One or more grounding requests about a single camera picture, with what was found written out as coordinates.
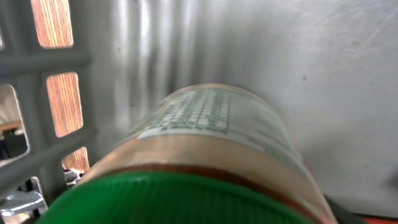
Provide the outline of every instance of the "white label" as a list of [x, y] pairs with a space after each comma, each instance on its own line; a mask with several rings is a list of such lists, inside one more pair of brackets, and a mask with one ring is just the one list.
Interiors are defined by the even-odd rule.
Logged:
[[177, 96], [138, 139], [197, 134], [238, 142], [277, 159], [308, 178], [279, 116], [261, 100], [237, 91], [193, 90]]

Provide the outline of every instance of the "nutrition facts label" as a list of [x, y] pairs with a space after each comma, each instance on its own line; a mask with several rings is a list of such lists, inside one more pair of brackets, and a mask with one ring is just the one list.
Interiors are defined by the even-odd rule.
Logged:
[[238, 91], [201, 89], [171, 102], [138, 136], [199, 134], [260, 150], [305, 175], [278, 115], [261, 100]]

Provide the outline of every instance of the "scratch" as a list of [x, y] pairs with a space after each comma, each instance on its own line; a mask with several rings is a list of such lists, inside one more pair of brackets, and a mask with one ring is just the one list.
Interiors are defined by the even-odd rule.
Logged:
[[361, 47], [366, 48], [384, 30], [384, 28], [386, 28], [388, 23], [395, 18], [397, 12], [398, 8], [394, 9], [390, 14], [388, 14], [377, 26], [377, 28], [366, 39], [363, 40]]

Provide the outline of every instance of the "green cap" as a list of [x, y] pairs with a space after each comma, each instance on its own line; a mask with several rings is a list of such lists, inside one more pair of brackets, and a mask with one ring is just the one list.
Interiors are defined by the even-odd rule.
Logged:
[[176, 172], [126, 172], [65, 192], [37, 223], [310, 222], [240, 185]]

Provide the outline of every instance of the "green lid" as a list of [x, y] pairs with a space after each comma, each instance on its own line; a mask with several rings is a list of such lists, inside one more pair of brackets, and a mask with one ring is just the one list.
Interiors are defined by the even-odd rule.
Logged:
[[65, 192], [37, 223], [310, 222], [240, 185], [174, 172], [128, 172]]

